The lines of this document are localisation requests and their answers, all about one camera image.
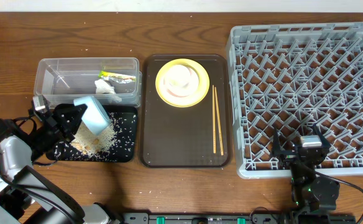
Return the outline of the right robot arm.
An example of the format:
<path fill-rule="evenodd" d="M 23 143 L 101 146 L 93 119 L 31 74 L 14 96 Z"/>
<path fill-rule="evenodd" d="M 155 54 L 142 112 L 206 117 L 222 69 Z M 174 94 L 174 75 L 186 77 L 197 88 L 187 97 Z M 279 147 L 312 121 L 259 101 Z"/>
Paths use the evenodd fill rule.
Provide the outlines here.
<path fill-rule="evenodd" d="M 278 166 L 291 171 L 291 195 L 297 208 L 280 215 L 279 223 L 330 223 L 329 212 L 336 209 L 340 184 L 315 172 L 331 147 L 317 126 L 310 136 L 302 136 L 293 149 L 281 148 L 278 130 L 274 129 L 272 156 Z"/>

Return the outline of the light blue bowl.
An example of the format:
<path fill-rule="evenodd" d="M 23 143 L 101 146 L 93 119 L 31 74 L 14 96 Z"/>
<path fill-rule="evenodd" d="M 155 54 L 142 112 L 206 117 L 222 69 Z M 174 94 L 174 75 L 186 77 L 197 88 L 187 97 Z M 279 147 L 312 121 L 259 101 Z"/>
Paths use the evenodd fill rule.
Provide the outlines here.
<path fill-rule="evenodd" d="M 84 96 L 73 100 L 75 106 L 85 105 L 82 121 L 96 136 L 100 135 L 110 124 L 110 119 L 102 104 L 94 96 Z"/>

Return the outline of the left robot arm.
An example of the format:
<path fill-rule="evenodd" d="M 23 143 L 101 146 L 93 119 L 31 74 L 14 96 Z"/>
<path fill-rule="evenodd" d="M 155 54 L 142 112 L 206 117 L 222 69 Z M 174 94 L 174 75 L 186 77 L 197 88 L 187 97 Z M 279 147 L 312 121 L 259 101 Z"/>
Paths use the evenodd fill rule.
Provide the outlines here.
<path fill-rule="evenodd" d="M 99 103 L 33 106 L 28 116 L 0 119 L 0 223 L 18 223 L 34 202 L 40 208 L 28 223 L 124 223 L 100 203 L 82 207 L 39 174 L 34 162 L 60 141 L 70 142 L 85 118 L 104 113 Z"/>

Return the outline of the green yellow snack wrapper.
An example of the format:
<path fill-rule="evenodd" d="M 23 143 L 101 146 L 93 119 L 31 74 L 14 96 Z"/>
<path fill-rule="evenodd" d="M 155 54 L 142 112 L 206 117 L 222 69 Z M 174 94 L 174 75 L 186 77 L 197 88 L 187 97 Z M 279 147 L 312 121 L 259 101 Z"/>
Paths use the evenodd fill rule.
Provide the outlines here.
<path fill-rule="evenodd" d="M 107 71 L 100 71 L 98 77 L 107 82 L 116 82 L 120 84 L 132 83 L 136 81 L 136 77 L 133 75 L 125 75 Z"/>

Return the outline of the white tissue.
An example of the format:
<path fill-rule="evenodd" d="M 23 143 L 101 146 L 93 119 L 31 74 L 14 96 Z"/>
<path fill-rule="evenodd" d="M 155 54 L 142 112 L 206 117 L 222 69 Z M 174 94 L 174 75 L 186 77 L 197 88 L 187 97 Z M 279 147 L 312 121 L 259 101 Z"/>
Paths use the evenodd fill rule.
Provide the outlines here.
<path fill-rule="evenodd" d="M 94 82 L 95 97 L 105 105 L 113 105 L 122 102 L 122 98 L 115 92 L 114 87 L 108 82 L 99 79 Z"/>

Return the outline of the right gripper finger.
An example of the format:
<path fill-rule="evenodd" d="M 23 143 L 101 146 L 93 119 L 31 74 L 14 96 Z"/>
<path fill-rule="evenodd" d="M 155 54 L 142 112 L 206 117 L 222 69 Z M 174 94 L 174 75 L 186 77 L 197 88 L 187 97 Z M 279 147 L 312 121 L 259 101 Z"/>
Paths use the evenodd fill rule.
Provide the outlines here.
<path fill-rule="evenodd" d="M 312 125 L 313 132 L 319 137 L 319 140 L 321 141 L 321 147 L 324 151 L 329 151 L 331 144 L 328 142 L 328 140 L 321 134 L 321 131 L 317 127 L 316 124 Z"/>
<path fill-rule="evenodd" d="M 280 138 L 277 128 L 274 128 L 273 131 L 272 156 L 276 157 L 277 159 L 285 158 L 285 152 L 284 150 L 281 150 Z"/>

